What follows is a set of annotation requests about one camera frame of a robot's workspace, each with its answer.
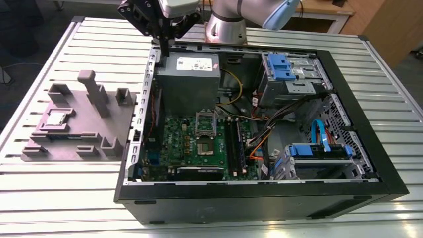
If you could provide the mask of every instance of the yellow wire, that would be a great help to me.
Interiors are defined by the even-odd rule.
[[[233,72],[230,72],[229,70],[226,70],[226,69],[221,69],[222,71],[225,71],[225,72],[227,72],[229,74],[231,74],[231,76],[235,78],[235,80],[237,80],[237,82],[238,82],[238,84],[239,84],[239,94],[238,94],[238,97],[233,100],[233,101],[230,101],[230,102],[227,102],[227,103],[219,103],[218,105],[219,106],[225,106],[225,105],[230,105],[231,103],[234,103],[234,102],[237,102],[237,100],[241,98],[241,96],[243,95],[243,84],[242,84],[242,82],[241,82],[241,80],[239,80],[239,78],[235,76],[235,74],[233,73]]]

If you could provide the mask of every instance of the gray plastic block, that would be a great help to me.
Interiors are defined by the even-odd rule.
[[[79,146],[77,146],[77,153],[82,157],[99,155],[99,151],[94,147],[94,145],[79,145]]]
[[[121,156],[125,150],[117,137],[113,140],[113,144],[109,142],[107,138],[105,137],[102,140],[101,149],[103,150],[107,156]]]
[[[90,95],[90,101],[95,105],[98,112],[103,118],[111,115],[107,108],[109,96],[103,86],[95,83],[95,72],[93,70],[82,70],[79,72],[78,81],[85,84]]]
[[[130,92],[129,88],[118,88],[117,101],[118,101],[119,106],[134,104],[134,100],[133,100],[131,92]]]
[[[117,100],[117,92],[107,92],[107,104],[110,116],[102,118],[98,110],[87,98],[86,91],[73,91],[66,94],[69,108],[59,107],[54,102],[50,102],[49,108],[43,114],[41,123],[31,135],[27,146],[43,146],[49,153],[25,153],[22,159],[26,161],[118,161],[122,159],[123,149],[122,143],[127,141],[131,119],[134,113],[134,104],[122,104]],[[63,124],[69,125],[67,131],[46,129],[46,123],[53,113],[69,113],[67,120]],[[102,140],[107,139],[111,144],[107,147],[105,143],[105,151],[102,149]],[[98,154],[81,156],[77,153],[78,146],[94,146]]]
[[[86,142],[99,143],[102,141],[102,136],[98,132],[83,132],[81,138]]]
[[[73,94],[73,92],[66,84],[55,83],[53,84],[47,94],[55,104],[69,104],[66,95]]]
[[[55,108],[47,111],[47,120],[41,125],[41,131],[55,131],[67,132],[70,130],[70,125],[67,121],[70,117],[75,116],[75,110],[73,108]]]
[[[30,136],[30,139],[34,140],[37,143],[51,141],[50,138],[47,137],[47,131],[33,133],[33,135]]]
[[[47,149],[41,145],[26,146],[22,151],[27,156],[46,156],[49,153]]]

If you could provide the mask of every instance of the wooden cabinet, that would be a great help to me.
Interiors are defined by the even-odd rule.
[[[390,67],[423,40],[423,0],[349,0],[356,10],[341,34],[366,35]]]

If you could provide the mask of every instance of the floor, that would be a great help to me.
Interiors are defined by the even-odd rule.
[[[75,15],[99,18],[121,18],[115,5],[101,5],[66,2],[65,11],[58,12],[51,1],[38,0],[38,5],[45,16],[45,24],[34,27],[33,31],[39,42],[39,52],[30,57],[14,57],[0,46],[0,65],[10,67],[6,71],[15,79],[11,85],[0,84],[0,131],[3,130],[19,103],[31,87],[34,79],[42,69],[57,43]],[[423,107],[423,60],[410,54],[402,64],[394,69],[409,92]]]

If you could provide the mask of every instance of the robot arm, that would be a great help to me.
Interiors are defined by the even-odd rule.
[[[215,0],[207,25],[210,42],[243,44],[246,21],[263,28],[279,30],[290,20],[299,0]],[[162,54],[169,56],[170,44],[182,38],[201,19],[197,12],[199,0],[123,0],[121,15],[145,36],[161,44]]]
[[[243,44],[246,21],[281,30],[295,13],[299,0],[215,0],[207,25],[207,39],[215,43]]]
[[[198,5],[199,0],[125,0],[118,11],[145,36],[153,36],[161,44],[162,54],[169,56],[170,44],[185,36],[201,19]]]

